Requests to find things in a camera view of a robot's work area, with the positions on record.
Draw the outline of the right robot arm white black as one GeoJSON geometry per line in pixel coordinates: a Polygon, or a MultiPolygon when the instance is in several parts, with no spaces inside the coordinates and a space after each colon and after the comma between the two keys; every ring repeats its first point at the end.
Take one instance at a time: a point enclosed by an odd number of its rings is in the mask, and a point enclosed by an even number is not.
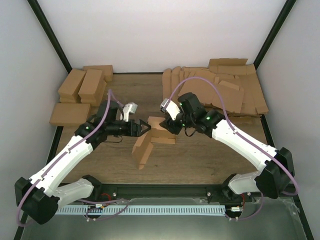
{"type": "Polygon", "coordinates": [[[256,171],[246,174],[232,174],[224,182],[223,198],[229,202],[240,194],[261,192],[264,196],[277,199],[295,175],[292,153],[282,147],[276,149],[246,134],[217,110],[207,111],[197,96],[191,92],[178,98],[176,104],[164,99],[160,110],[167,114],[160,126],[174,135],[181,130],[193,128],[211,139],[219,141],[247,159],[256,171]]]}

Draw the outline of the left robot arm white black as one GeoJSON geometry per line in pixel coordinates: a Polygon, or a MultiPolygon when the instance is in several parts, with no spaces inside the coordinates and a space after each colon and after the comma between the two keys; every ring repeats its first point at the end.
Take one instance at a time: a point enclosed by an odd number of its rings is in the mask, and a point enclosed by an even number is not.
{"type": "Polygon", "coordinates": [[[97,113],[79,126],[68,144],[44,168],[29,179],[21,177],[16,181],[14,190],[18,210],[43,225],[57,210],[72,202],[97,202],[102,196],[102,183],[91,175],[64,186],[60,184],[109,136],[141,137],[147,133],[151,129],[148,123],[129,118],[136,109],[133,102],[121,107],[115,101],[103,101],[97,113]]]}

